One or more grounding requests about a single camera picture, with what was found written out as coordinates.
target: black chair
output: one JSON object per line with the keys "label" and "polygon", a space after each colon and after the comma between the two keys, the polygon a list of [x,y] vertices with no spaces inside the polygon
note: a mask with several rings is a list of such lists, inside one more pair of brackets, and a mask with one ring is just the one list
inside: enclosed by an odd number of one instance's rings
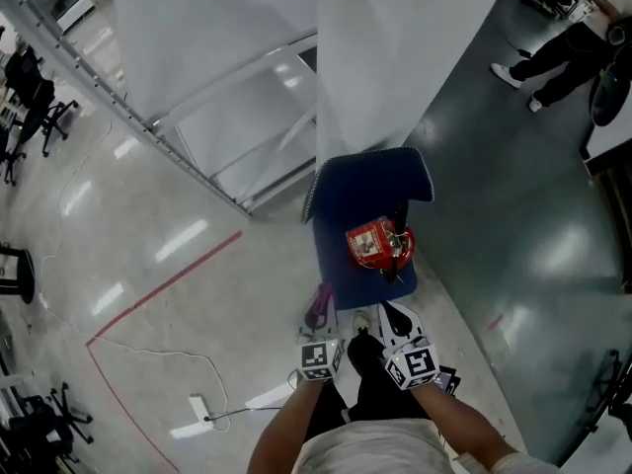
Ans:
{"label": "black chair", "polygon": [[57,400],[57,390],[55,390],[54,388],[50,390],[49,399],[52,400],[57,406],[57,409],[59,410],[59,413],[61,413],[61,418],[63,419],[64,423],[68,425],[69,427],[71,427],[72,430],[74,430],[77,433],[77,435],[83,438],[88,444],[92,444],[95,440],[90,435],[85,435],[79,429],[79,427],[77,427],[78,423],[83,424],[83,425],[91,424],[93,422],[92,416],[85,415],[84,418],[81,418],[76,415],[73,415],[70,412],[70,408],[68,407],[68,401],[66,399],[66,390],[68,388],[69,386],[67,383],[61,384],[61,402]]}
{"label": "black chair", "polygon": [[71,107],[76,109],[79,104],[74,100],[69,104],[53,104],[55,101],[54,83],[41,77],[38,58],[30,46],[24,54],[16,52],[11,56],[5,67],[5,75],[7,87],[16,92],[22,105],[29,110],[24,121],[17,123],[22,126],[19,144],[24,144],[31,139],[41,127],[44,133],[41,154],[48,156],[46,147],[52,129],[59,131],[63,140],[67,139],[68,134],[57,123],[68,109]]}
{"label": "black chair", "polygon": [[[70,457],[73,435],[64,419],[40,396],[28,397],[23,402],[32,410],[23,417],[11,418],[9,429],[1,434],[10,452],[6,463],[11,472],[52,474],[58,472],[55,458],[74,462]],[[57,432],[58,440],[47,439],[52,432]]]}
{"label": "black chair", "polygon": [[6,163],[6,169],[4,171],[4,183],[8,185],[11,183],[12,186],[16,186],[15,178],[13,177],[13,166],[20,160],[27,157],[26,153],[14,153],[9,147],[9,134],[11,131],[11,127],[1,128],[0,129],[0,166],[3,163]]}

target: gray floor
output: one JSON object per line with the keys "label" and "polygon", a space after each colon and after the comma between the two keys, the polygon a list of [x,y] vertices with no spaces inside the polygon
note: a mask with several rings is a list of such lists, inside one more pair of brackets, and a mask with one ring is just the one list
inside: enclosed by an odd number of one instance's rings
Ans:
{"label": "gray floor", "polygon": [[578,154],[588,86],[532,114],[489,71],[559,32],[499,0],[409,138],[436,202],[411,212],[420,249],[492,365],[529,452],[554,460],[606,350],[627,353],[632,299],[607,211]]}

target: red tape line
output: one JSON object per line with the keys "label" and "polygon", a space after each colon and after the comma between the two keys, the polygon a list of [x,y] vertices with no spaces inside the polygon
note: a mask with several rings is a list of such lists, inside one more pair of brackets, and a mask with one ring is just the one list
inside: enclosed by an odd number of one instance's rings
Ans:
{"label": "red tape line", "polygon": [[227,246],[229,246],[230,244],[232,244],[233,242],[235,242],[237,239],[239,239],[242,236],[242,232],[239,231],[233,235],[231,235],[228,239],[226,239],[224,242],[222,242],[221,244],[215,246],[213,249],[211,249],[208,253],[206,253],[205,255],[202,255],[201,257],[199,257],[197,260],[195,260],[192,264],[188,265],[187,267],[185,267],[184,269],[182,269],[180,272],[178,272],[175,276],[171,277],[169,280],[163,282],[160,286],[158,286],[156,289],[150,291],[149,293],[147,293],[145,296],[143,296],[140,300],[138,300],[134,305],[132,305],[131,307],[129,307],[128,309],[125,309],[124,311],[122,311],[119,315],[117,315],[113,320],[109,321],[105,327],[103,327],[99,332],[97,332],[87,343],[86,343],[86,349],[88,350],[88,354],[90,355],[90,358],[92,359],[92,361],[95,363],[95,366],[97,367],[97,370],[99,371],[99,373],[101,374],[101,377],[103,377],[103,380],[105,381],[106,385],[108,386],[108,388],[110,389],[110,391],[112,392],[112,395],[114,396],[114,398],[117,400],[118,404],[121,406],[121,408],[124,410],[124,412],[127,414],[127,416],[129,417],[129,419],[131,420],[131,422],[134,424],[134,426],[138,429],[138,431],[142,434],[143,437],[145,437],[147,439],[147,442],[149,442],[149,444],[151,444],[151,446],[156,450],[156,452],[162,456],[162,458],[171,466],[173,467],[173,469],[176,472],[180,472],[180,469],[178,469],[178,467],[176,467],[176,465],[169,459],[167,458],[167,456],[158,448],[158,446],[149,438],[149,436],[145,433],[145,431],[140,427],[140,425],[136,422],[136,420],[134,419],[134,417],[131,415],[131,413],[127,410],[126,406],[123,404],[123,402],[120,400],[119,395],[117,394],[117,392],[115,391],[115,389],[112,387],[112,385],[110,384],[110,381],[108,381],[108,378],[106,377],[106,375],[103,373],[101,366],[97,363],[97,359],[95,358],[95,356],[93,355],[92,351],[90,350],[90,347],[93,345],[93,343],[95,343],[96,341],[99,340],[100,337],[103,337],[104,334],[106,332],[108,332],[108,330],[111,329],[111,327],[113,327],[116,323],[118,323],[121,319],[125,318],[127,315],[129,315],[130,313],[132,313],[133,311],[135,311],[136,309],[138,309],[138,307],[140,307],[141,305],[147,303],[149,300],[151,300],[152,298],[154,298],[156,295],[158,295],[159,293],[161,293],[162,291],[164,291],[165,289],[167,289],[169,286],[171,286],[172,284],[174,284],[176,281],[180,280],[181,278],[183,278],[184,276],[186,276],[188,273],[190,273],[191,271],[193,271],[194,269],[196,269],[197,267],[199,267],[201,264],[203,264],[206,260],[212,258],[213,256],[215,256],[217,253],[219,253],[221,250],[223,250],[224,248],[226,248]]}

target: white t-shirt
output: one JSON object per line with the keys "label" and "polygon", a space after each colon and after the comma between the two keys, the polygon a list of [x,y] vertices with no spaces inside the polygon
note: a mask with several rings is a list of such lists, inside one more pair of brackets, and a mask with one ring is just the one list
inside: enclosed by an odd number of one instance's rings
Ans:
{"label": "white t-shirt", "polygon": [[[632,0],[607,1],[616,7],[617,11],[619,11],[624,18],[632,16]],[[584,18],[583,23],[586,23],[586,25],[603,40],[607,40],[606,34],[610,26],[610,20],[601,10],[596,9],[592,11]]]}
{"label": "white t-shirt", "polygon": [[[487,472],[471,456],[461,464]],[[308,440],[294,474],[453,474],[431,422],[353,422]],[[521,453],[500,460],[492,474],[559,474],[559,469]]]}

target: chair seat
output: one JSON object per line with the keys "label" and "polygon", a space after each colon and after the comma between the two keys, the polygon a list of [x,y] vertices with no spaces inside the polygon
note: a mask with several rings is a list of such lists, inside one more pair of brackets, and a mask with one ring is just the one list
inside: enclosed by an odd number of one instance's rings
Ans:
{"label": "chair seat", "polygon": [[345,226],[340,221],[314,216],[313,231],[318,265],[323,282],[334,289],[336,308],[356,309],[376,304],[380,300],[394,300],[409,295],[417,288],[417,276],[413,262],[400,269],[394,283],[386,282],[384,276],[373,269],[366,269],[356,262],[346,233],[358,226]]}
{"label": "chair seat", "polygon": [[55,101],[54,84],[51,81],[43,81],[39,86],[36,97],[29,105],[29,111],[24,118],[20,131],[20,143],[30,140],[43,125],[50,111],[50,105]]}

